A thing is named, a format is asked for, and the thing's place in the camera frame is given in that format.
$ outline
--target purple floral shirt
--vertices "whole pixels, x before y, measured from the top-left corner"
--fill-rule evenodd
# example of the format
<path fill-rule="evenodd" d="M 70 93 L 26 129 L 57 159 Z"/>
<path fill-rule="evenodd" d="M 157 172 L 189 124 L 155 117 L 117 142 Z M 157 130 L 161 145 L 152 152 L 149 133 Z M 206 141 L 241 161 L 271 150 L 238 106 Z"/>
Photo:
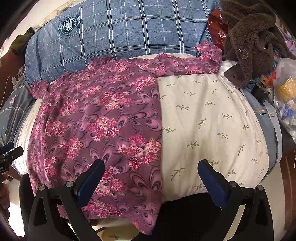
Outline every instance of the purple floral shirt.
<path fill-rule="evenodd" d="M 217 72 L 222 51 L 209 42 L 195 49 L 198 58 L 160 53 L 154 59 L 95 59 L 52 85 L 34 83 L 30 93 L 43 99 L 28 151 L 34 193 L 41 184 L 53 188 L 76 180 L 100 158 L 105 174 L 82 208 L 85 217 L 127 218 L 150 234 L 162 188 L 156 78 Z"/>

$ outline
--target pillow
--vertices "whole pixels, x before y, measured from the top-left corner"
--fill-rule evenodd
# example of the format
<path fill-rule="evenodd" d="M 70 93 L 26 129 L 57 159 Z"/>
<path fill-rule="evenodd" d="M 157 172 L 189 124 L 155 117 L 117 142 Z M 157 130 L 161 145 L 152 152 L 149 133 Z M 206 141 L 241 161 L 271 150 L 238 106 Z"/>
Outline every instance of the pillow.
<path fill-rule="evenodd" d="M 0 147 L 17 140 L 20 127 L 34 102 L 24 84 L 11 93 L 0 110 Z"/>

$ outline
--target yellow object in plastic bag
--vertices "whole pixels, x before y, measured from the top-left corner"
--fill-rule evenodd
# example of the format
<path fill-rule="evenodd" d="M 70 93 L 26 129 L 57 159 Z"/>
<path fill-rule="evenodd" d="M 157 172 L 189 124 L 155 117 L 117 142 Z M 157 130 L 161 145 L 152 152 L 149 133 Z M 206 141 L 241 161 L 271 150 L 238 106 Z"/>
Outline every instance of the yellow object in plastic bag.
<path fill-rule="evenodd" d="M 296 79 L 290 77 L 283 85 L 276 87 L 277 98 L 283 102 L 288 102 L 296 98 Z"/>

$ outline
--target metal screw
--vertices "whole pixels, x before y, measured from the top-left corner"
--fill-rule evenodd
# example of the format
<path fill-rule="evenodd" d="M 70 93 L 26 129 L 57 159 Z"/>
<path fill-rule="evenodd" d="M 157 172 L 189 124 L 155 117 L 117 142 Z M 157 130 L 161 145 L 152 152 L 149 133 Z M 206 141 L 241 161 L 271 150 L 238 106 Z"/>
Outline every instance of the metal screw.
<path fill-rule="evenodd" d="M 46 188 L 45 185 L 41 185 L 41 186 L 39 187 L 39 190 L 40 190 L 40 191 L 43 191 L 45 188 Z"/>
<path fill-rule="evenodd" d="M 258 185 L 257 188 L 260 190 L 260 191 L 263 191 L 264 190 L 264 187 L 262 185 Z"/>
<path fill-rule="evenodd" d="M 234 182 L 234 181 L 229 182 L 229 184 L 230 184 L 230 186 L 232 186 L 232 187 L 236 187 L 236 186 L 237 186 L 237 183 Z"/>
<path fill-rule="evenodd" d="M 72 182 L 72 181 L 69 181 L 69 182 L 66 183 L 66 187 L 67 187 L 67 188 L 70 188 L 70 187 L 72 187 L 73 185 L 74 185 L 74 182 Z"/>

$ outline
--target white bedsheet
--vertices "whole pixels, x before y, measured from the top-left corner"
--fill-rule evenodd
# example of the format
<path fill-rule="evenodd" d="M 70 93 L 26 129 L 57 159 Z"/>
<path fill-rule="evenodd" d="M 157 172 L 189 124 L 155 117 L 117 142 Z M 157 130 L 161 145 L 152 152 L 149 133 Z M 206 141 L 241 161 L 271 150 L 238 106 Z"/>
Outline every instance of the white bedsheet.
<path fill-rule="evenodd" d="M 157 78 L 163 122 L 163 201 L 206 192 L 197 174 L 201 159 L 243 187 L 253 188 L 265 176 L 268 154 L 263 132 L 247 100 L 223 76 L 231 66 L 223 61 L 216 74 Z M 28 172 L 29 138 L 41 102 L 34 104 L 17 140 L 24 148 L 24 155 L 15 161 L 22 174 Z"/>

